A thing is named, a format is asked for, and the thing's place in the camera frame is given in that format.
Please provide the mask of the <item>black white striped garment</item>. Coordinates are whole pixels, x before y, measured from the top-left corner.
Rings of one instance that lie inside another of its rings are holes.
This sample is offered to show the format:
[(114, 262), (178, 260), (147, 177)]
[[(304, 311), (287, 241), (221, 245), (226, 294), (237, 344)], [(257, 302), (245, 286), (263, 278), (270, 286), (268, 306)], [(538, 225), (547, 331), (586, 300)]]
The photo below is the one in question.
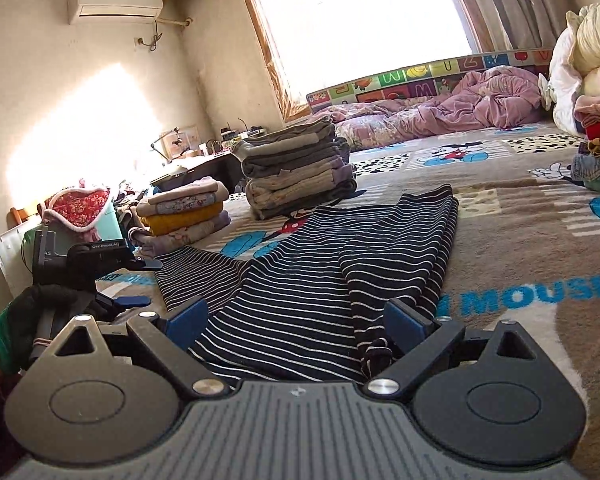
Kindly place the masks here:
[(385, 330), (388, 301), (436, 317), (457, 216), (449, 185), (392, 205), (324, 206), (263, 255), (187, 246), (162, 257), (156, 280), (168, 308), (208, 304), (188, 350), (230, 384), (362, 384), (400, 356)]

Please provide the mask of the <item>small stack of folded clothes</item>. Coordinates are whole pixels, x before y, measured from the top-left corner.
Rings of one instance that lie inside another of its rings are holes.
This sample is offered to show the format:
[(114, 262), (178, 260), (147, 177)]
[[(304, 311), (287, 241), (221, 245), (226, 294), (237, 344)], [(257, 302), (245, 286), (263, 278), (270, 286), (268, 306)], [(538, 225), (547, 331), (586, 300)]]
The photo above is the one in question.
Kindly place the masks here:
[(171, 191), (151, 194), (132, 208), (129, 242), (147, 257), (193, 245), (230, 224), (225, 185), (204, 177)]

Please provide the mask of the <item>stack of grey folded clothes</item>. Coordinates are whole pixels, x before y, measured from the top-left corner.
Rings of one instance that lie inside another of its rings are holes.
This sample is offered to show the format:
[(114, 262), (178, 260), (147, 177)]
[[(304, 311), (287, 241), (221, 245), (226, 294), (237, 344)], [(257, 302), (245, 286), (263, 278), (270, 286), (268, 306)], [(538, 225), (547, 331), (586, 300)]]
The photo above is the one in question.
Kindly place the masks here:
[(261, 220), (341, 200), (358, 187), (350, 146), (327, 117), (254, 134), (232, 152), (242, 163), (247, 202)]

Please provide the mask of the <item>pile of mixed clothes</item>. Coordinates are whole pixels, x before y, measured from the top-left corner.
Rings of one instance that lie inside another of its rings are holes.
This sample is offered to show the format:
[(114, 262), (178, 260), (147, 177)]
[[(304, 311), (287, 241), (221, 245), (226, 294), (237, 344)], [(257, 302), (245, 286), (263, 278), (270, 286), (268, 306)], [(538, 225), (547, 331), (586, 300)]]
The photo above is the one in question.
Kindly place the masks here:
[(600, 193), (600, 1), (569, 11), (566, 22), (554, 47), (550, 76), (541, 76), (539, 87), (555, 126), (583, 140), (572, 162), (555, 162), (535, 174)]

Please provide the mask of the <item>red floral heart cushion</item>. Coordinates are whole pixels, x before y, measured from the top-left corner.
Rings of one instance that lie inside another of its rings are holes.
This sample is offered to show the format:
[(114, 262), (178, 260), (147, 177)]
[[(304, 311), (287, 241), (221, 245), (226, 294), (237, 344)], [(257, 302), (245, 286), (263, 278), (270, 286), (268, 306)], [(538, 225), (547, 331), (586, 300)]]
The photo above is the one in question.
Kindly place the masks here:
[(64, 188), (42, 209), (42, 220), (57, 221), (77, 233), (91, 231), (108, 207), (109, 195), (106, 188)]

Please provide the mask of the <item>dark desk with clutter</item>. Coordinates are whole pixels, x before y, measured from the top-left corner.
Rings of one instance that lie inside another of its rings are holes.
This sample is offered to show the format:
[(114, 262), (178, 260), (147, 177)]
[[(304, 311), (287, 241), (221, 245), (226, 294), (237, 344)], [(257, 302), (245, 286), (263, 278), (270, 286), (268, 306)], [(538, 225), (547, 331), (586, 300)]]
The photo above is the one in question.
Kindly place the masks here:
[(246, 130), (223, 128), (221, 139), (200, 143), (194, 126), (173, 128), (150, 144), (150, 148), (163, 159), (163, 170), (150, 185), (161, 192), (210, 177), (224, 184), (230, 194), (242, 192), (245, 176), (242, 163), (233, 154), (238, 141), (266, 133), (262, 127)]

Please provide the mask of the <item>Mickey Mouse carpet blanket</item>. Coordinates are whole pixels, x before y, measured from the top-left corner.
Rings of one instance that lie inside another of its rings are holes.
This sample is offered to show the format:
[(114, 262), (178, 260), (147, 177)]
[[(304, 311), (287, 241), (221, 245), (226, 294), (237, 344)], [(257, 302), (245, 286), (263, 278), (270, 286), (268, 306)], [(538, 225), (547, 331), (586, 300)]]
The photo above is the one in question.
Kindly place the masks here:
[[(358, 153), (358, 189), (321, 207), (392, 205), (449, 185), (457, 226), (438, 313), (472, 328), (519, 322), (580, 394), (588, 422), (574, 462), (600, 479), (600, 193), (535, 171), (569, 164), (580, 140), (553, 124), (476, 130)], [(257, 219), (242, 196), (230, 224), (192, 247), (240, 260), (265, 254), (317, 208)], [(157, 273), (117, 270), (106, 294), (144, 295), (167, 309)]]

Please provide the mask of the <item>pink purple quilt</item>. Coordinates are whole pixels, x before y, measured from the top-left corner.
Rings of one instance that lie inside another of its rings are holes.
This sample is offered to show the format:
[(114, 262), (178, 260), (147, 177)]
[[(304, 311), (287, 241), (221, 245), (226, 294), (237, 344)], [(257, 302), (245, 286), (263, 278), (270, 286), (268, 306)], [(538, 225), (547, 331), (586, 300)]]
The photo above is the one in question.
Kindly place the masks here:
[(468, 73), (443, 96), (331, 105), (312, 118), (330, 119), (336, 135), (361, 151), (454, 132), (510, 129), (541, 115), (538, 76), (498, 66)]

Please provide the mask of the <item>colourful alphabet foam mat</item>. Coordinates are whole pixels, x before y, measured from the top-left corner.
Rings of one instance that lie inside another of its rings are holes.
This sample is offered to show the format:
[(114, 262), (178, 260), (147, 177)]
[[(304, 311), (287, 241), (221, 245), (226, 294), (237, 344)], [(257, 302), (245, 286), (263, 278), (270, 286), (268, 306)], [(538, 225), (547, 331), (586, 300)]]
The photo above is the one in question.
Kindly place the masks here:
[(431, 98), (450, 93), (469, 72), (484, 72), (498, 66), (516, 66), (528, 72), (548, 74), (552, 49), (511, 50), (477, 53), (406, 66), (316, 90), (306, 96), (310, 110), (381, 100)]

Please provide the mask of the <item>grey curtain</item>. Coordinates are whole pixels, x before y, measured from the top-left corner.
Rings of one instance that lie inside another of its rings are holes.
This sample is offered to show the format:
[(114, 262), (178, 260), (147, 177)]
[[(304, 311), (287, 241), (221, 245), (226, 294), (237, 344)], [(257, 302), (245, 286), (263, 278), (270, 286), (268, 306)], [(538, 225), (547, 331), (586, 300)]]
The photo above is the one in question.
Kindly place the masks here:
[(460, 0), (460, 6), (483, 49), (554, 47), (566, 27), (574, 0)]

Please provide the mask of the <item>white wall air conditioner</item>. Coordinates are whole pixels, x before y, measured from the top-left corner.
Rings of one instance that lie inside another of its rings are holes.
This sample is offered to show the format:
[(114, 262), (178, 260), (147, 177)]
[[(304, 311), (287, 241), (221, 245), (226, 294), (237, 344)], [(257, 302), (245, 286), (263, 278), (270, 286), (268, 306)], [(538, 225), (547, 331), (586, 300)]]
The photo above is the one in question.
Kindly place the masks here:
[(160, 16), (163, 0), (68, 0), (67, 6), (70, 24), (96, 18), (152, 21)]

